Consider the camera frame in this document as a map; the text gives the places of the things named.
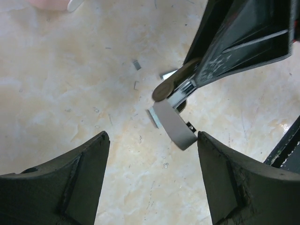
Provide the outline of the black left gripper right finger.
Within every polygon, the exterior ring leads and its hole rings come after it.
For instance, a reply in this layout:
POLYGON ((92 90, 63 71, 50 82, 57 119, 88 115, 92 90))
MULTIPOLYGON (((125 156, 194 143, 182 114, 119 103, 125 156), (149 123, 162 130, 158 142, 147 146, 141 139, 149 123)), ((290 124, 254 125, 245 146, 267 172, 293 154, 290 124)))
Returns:
POLYGON ((298 225, 300 176, 233 150, 205 132, 198 154, 214 225, 298 225))

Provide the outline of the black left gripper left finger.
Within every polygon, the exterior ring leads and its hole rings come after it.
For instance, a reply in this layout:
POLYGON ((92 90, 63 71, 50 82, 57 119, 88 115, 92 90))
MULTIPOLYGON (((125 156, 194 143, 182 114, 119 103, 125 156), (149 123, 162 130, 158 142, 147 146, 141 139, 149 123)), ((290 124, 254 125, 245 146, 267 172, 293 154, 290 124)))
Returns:
POLYGON ((101 132, 50 161, 2 175, 1 224, 94 224, 109 148, 109 136, 101 132))

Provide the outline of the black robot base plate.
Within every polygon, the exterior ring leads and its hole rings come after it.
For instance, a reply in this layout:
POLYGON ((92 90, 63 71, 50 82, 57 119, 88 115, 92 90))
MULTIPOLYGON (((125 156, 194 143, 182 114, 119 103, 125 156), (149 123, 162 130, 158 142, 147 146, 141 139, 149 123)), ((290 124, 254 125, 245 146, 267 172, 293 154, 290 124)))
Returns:
POLYGON ((300 117, 291 125, 265 164, 293 173, 300 173, 300 117))

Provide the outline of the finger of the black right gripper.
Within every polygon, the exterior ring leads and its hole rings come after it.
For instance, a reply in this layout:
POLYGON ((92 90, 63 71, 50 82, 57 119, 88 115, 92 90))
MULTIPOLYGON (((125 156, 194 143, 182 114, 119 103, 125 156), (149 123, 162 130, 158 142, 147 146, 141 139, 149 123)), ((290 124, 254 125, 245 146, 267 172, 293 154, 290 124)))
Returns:
POLYGON ((223 77, 284 60, 293 47, 293 1, 233 0, 234 3, 218 33, 228 37, 234 31, 234 44, 224 38, 209 46, 195 74, 197 87, 223 77))
POLYGON ((229 28, 224 23, 224 20, 229 14, 233 3, 233 0, 208 1, 196 36, 183 62, 184 65, 194 59, 202 59, 208 51, 209 46, 214 42, 214 38, 218 40, 224 38, 223 42, 228 42, 227 47, 234 44, 234 31, 228 33, 228 37, 221 36, 218 33, 220 28, 229 28))

